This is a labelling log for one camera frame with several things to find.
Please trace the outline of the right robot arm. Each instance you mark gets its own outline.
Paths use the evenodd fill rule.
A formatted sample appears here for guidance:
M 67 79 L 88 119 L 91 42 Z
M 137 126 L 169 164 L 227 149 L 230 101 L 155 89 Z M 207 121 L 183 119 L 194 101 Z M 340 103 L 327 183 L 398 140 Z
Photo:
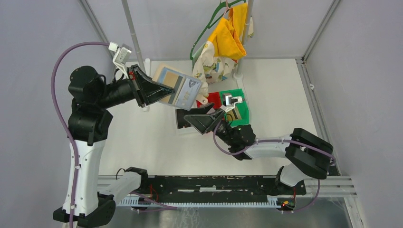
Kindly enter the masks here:
M 200 134 L 213 133 L 213 142 L 218 139 L 228 148 L 217 148 L 237 160 L 257 158 L 284 158 L 289 164 L 279 169 L 274 181 L 277 192 L 286 194 L 301 180 L 313 178 L 325 180 L 329 168 L 336 161 L 333 146 L 303 128 L 295 128 L 291 134 L 273 138 L 258 138 L 252 126 L 231 126 L 228 113 L 235 105 L 222 105 L 214 109 L 213 104 L 193 108 L 184 115 L 184 120 Z

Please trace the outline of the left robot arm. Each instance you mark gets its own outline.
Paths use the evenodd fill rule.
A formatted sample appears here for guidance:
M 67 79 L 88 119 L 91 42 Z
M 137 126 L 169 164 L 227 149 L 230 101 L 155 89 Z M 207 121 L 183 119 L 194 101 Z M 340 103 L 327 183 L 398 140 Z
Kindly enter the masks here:
M 71 149 L 69 190 L 63 206 L 53 213 L 56 221 L 76 222 L 80 228 L 104 226 L 128 194 L 149 189 L 147 170 L 135 167 L 127 168 L 121 178 L 98 189 L 100 160 L 113 119 L 109 108 L 131 100 L 145 107 L 175 92 L 153 81 L 138 65 L 126 71 L 128 78 L 109 84 L 91 66 L 79 67 L 70 76 L 72 113 L 66 123 Z

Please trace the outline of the beige card holder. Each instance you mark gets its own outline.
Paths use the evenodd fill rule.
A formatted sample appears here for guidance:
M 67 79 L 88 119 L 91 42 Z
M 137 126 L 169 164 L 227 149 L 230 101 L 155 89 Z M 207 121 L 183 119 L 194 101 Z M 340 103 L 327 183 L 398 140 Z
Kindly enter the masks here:
M 208 99 L 200 92 L 201 80 L 188 76 L 167 64 L 161 63 L 157 67 L 153 81 L 174 89 L 173 94 L 164 97 L 159 103 L 185 110 L 192 109 L 197 101 L 203 105 L 208 103 Z

